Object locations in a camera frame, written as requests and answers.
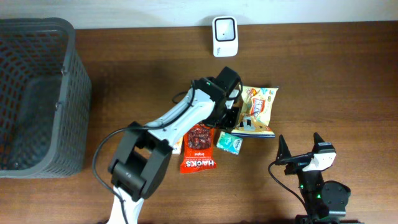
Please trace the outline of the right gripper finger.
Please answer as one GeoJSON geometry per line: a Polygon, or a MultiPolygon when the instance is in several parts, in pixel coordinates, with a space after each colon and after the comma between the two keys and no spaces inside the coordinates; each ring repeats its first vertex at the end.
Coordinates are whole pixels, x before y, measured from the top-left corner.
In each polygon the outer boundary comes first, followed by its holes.
{"type": "Polygon", "coordinates": [[[279,136],[279,145],[278,145],[278,151],[275,159],[275,164],[276,165],[284,165],[287,164],[292,158],[292,155],[289,151],[289,148],[287,146],[287,143],[281,134],[279,136]]]}
{"type": "Polygon", "coordinates": [[[314,145],[313,145],[312,152],[319,153],[319,151],[323,149],[324,140],[317,132],[315,132],[313,134],[313,141],[314,141],[314,145]]]}

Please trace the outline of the green tissue packet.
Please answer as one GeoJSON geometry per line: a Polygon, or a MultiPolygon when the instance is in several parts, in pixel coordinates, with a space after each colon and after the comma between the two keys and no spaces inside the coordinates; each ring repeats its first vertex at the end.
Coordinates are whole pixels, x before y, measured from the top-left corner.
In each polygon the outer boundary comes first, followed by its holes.
{"type": "Polygon", "coordinates": [[[238,155],[243,143],[243,139],[224,131],[220,132],[220,136],[216,143],[218,149],[222,149],[234,155],[238,155]]]}

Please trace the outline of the yellow cleaning sheet package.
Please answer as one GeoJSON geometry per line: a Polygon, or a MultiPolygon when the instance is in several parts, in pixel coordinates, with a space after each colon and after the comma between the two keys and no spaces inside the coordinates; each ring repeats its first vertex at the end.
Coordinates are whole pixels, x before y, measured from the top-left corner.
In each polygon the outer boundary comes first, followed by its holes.
{"type": "Polygon", "coordinates": [[[278,88],[243,86],[238,123],[231,134],[240,138],[275,138],[269,127],[272,104],[278,88]]]}

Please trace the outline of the red Hacks candy bag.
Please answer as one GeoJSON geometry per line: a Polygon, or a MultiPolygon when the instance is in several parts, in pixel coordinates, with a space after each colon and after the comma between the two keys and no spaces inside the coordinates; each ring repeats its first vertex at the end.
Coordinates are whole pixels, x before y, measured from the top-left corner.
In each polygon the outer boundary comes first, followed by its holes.
{"type": "Polygon", "coordinates": [[[214,129],[196,124],[183,137],[184,157],[180,165],[181,174],[191,174],[215,169],[213,158],[214,129]]]}

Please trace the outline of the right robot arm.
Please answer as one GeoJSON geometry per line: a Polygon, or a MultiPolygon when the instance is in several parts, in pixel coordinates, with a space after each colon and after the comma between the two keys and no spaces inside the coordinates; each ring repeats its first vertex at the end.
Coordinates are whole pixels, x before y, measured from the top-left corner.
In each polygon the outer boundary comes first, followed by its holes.
{"type": "Polygon", "coordinates": [[[271,165],[285,166],[285,175],[298,177],[301,195],[294,195],[306,214],[296,215],[294,223],[339,223],[340,218],[346,215],[351,189],[340,182],[323,179],[322,172],[333,165],[336,149],[318,133],[313,134],[313,141],[310,152],[292,156],[280,135],[276,159],[271,165]]]}

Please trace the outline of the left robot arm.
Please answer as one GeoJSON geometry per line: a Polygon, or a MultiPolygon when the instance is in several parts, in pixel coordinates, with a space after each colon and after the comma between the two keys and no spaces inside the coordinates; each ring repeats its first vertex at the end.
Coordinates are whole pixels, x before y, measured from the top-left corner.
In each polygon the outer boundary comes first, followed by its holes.
{"type": "Polygon", "coordinates": [[[120,130],[123,137],[108,166],[114,202],[109,223],[137,223],[144,200],[165,177],[175,143],[196,124],[232,129],[242,93],[240,76],[225,67],[217,77],[193,80],[187,94],[160,118],[120,130]]]}

